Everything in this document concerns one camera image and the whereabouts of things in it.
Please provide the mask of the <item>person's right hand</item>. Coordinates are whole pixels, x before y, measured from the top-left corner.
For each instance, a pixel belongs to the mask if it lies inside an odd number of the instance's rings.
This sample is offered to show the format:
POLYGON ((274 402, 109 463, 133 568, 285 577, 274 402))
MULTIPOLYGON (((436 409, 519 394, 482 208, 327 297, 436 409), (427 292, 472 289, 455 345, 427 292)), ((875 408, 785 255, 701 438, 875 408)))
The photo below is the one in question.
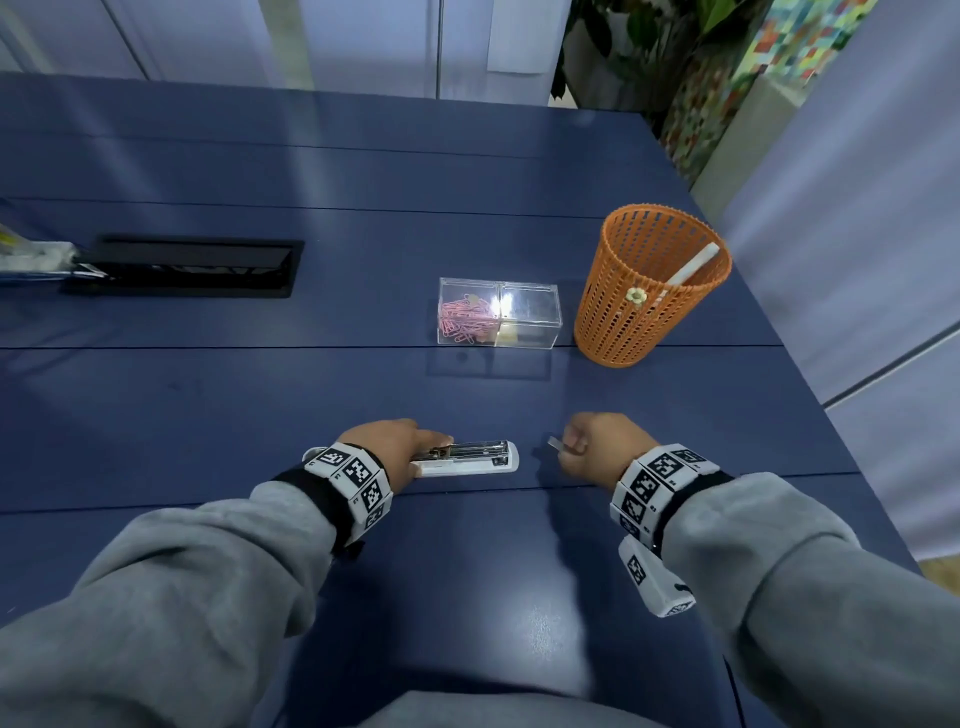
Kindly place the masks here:
POLYGON ((616 412, 579 412, 592 414, 589 435, 589 480, 582 480, 613 494, 618 482, 639 457, 658 447, 649 433, 630 418, 616 412))

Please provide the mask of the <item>person's left hand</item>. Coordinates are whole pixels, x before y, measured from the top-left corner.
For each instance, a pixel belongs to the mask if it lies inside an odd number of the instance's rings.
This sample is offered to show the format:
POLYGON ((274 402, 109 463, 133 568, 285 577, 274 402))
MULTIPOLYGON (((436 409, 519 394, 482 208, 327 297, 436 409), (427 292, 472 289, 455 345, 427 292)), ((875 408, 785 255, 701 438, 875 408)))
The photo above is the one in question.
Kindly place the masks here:
POLYGON ((338 441, 376 456, 389 480, 390 490, 398 495, 420 477, 419 468, 412 461, 424 452, 411 452, 413 430, 423 428, 412 418, 383 419, 354 426, 342 432, 338 441))

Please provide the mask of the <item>white stapler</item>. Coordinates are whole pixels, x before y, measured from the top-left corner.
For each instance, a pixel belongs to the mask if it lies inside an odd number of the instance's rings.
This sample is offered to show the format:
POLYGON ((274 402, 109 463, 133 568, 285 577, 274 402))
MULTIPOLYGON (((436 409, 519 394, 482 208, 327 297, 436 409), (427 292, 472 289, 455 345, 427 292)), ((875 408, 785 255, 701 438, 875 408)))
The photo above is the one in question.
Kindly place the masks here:
POLYGON ((451 443, 414 457, 423 479, 503 475, 520 467, 517 446, 507 440, 451 443))

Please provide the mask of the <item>person's right forearm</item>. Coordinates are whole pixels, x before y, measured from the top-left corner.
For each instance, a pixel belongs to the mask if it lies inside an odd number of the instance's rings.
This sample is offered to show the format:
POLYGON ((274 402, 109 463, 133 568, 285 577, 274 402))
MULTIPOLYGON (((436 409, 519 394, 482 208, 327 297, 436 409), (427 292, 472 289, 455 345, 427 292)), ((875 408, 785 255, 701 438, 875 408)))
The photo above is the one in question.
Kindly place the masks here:
POLYGON ((960 728, 960 597, 863 548, 786 480, 694 491, 666 516, 661 555, 790 728, 960 728))

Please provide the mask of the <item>person's left forearm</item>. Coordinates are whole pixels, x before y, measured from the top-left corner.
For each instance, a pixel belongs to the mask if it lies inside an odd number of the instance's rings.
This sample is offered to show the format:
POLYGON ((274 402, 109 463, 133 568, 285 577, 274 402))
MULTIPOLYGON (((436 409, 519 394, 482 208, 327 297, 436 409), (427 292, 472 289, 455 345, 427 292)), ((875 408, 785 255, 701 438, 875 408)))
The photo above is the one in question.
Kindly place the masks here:
POLYGON ((0 629, 0 728, 248 728, 336 535, 279 482, 138 516, 66 598, 0 629))

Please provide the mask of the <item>left wrist marker band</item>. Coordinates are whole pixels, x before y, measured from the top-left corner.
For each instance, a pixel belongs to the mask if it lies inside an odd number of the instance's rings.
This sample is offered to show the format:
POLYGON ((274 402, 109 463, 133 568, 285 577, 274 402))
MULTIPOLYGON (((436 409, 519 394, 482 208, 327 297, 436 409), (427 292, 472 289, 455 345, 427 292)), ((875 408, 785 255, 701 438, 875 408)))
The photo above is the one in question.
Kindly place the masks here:
POLYGON ((351 443, 312 447, 275 479, 306 495, 334 529, 331 553, 354 558, 362 538, 386 516, 393 491, 376 455, 351 443))

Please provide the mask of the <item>wrist marker band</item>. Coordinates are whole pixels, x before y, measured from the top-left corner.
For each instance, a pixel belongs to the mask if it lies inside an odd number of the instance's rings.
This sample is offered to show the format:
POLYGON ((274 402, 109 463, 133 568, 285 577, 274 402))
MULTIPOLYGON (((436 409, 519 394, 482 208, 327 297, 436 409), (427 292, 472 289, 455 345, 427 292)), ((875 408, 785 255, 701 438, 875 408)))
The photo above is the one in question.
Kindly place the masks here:
POLYGON ((734 477, 680 443, 634 459, 614 489, 611 519, 626 532, 618 555, 646 609, 667 618, 695 605, 690 587, 663 560, 666 525, 693 496, 734 477))
POLYGON ((393 491, 376 455, 351 443, 312 447, 275 479, 306 495, 334 529, 331 553, 354 558, 362 538, 386 516, 393 491))

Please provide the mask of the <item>right wrist marker band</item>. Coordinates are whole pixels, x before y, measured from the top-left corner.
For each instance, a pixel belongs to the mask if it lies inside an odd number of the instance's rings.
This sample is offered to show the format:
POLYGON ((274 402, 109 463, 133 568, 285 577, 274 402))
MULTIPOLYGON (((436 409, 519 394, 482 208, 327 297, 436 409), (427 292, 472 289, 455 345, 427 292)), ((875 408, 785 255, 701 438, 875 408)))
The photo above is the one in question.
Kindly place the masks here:
POLYGON ((618 555, 646 609, 667 618, 695 605, 690 587, 663 560, 666 525, 693 496, 734 477, 680 443, 634 459, 614 489, 611 519, 626 532, 618 555))

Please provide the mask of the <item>pile of pink paper clips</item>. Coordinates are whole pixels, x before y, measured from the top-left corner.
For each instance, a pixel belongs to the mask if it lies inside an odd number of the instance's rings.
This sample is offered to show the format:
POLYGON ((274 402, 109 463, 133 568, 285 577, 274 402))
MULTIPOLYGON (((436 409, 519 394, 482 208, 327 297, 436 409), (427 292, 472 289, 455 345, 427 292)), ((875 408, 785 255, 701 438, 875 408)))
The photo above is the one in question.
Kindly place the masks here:
POLYGON ((492 346, 500 328, 497 307, 484 297, 464 294, 438 305, 438 344, 451 346, 492 346))

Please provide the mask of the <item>clear plastic organizer box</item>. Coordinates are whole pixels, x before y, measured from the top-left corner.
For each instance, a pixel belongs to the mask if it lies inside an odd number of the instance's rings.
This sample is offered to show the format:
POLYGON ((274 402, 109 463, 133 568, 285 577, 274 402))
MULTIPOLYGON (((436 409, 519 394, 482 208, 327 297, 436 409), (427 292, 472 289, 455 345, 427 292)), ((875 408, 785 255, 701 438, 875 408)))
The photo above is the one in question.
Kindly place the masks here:
POLYGON ((443 276, 438 282, 437 317, 441 302, 465 294, 476 294, 494 303, 500 327, 491 346, 454 347, 550 350, 556 344, 564 322, 557 285, 443 276))

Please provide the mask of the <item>orange mesh pen holder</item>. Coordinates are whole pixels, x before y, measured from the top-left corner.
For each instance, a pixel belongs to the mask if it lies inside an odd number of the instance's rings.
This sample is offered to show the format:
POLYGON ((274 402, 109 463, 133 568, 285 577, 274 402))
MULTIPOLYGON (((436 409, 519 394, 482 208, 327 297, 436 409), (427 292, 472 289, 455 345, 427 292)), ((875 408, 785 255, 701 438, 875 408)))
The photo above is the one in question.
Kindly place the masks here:
POLYGON ((639 363, 733 270, 731 253, 709 224, 677 208, 624 205, 609 213, 586 277, 573 339, 588 360, 611 369, 639 363), (720 252, 682 286, 667 280, 709 243, 720 252))

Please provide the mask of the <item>white pen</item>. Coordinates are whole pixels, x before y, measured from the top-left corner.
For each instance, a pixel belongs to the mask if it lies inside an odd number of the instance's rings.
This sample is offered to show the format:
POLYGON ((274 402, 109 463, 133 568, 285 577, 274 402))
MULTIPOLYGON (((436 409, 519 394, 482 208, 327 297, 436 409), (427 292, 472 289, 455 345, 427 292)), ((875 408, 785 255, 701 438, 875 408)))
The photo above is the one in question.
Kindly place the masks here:
POLYGON ((650 309, 655 309, 661 303, 668 293, 668 288, 686 285, 695 274, 697 274, 720 253, 720 250, 721 249, 718 243, 710 242, 693 257, 691 257, 690 260, 684 263, 676 273, 667 279, 665 288, 663 288, 655 296, 654 301, 650 304, 650 309))

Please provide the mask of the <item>person's grey clothing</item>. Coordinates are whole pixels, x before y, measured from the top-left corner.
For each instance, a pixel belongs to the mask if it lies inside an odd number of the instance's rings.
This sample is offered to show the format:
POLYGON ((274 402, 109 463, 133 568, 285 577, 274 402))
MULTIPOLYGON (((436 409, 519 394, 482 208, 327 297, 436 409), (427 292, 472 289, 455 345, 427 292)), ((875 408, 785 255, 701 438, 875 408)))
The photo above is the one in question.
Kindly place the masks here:
POLYGON ((667 728, 635 713, 542 693, 411 690, 356 728, 667 728))

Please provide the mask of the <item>colourful patterned panel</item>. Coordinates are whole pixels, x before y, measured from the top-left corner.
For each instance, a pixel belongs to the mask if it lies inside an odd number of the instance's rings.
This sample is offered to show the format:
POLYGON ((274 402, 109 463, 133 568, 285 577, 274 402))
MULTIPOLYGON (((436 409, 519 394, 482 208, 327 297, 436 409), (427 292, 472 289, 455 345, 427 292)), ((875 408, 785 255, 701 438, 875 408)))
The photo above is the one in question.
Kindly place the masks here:
POLYGON ((822 76, 879 0, 744 0, 693 52, 659 136, 694 185, 755 81, 804 88, 822 76))

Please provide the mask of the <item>green potted plant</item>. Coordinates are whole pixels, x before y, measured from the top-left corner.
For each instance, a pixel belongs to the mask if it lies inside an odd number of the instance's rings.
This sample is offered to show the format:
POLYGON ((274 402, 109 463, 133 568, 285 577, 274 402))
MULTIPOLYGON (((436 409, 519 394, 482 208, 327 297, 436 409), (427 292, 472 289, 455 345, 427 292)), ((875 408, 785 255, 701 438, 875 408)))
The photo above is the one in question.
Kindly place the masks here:
POLYGON ((694 53, 745 30, 767 0, 570 0, 561 36, 581 26, 602 66, 649 122, 664 116, 694 53))

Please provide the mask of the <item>clear plastic bag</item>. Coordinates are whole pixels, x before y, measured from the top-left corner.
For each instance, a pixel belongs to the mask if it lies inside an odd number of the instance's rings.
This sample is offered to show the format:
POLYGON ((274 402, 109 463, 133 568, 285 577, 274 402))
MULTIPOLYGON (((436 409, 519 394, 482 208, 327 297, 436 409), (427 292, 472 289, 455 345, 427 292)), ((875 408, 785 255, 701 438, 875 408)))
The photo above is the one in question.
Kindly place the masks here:
POLYGON ((82 261, 81 249, 67 241, 33 240, 0 223, 0 285, 103 281, 110 276, 82 261))

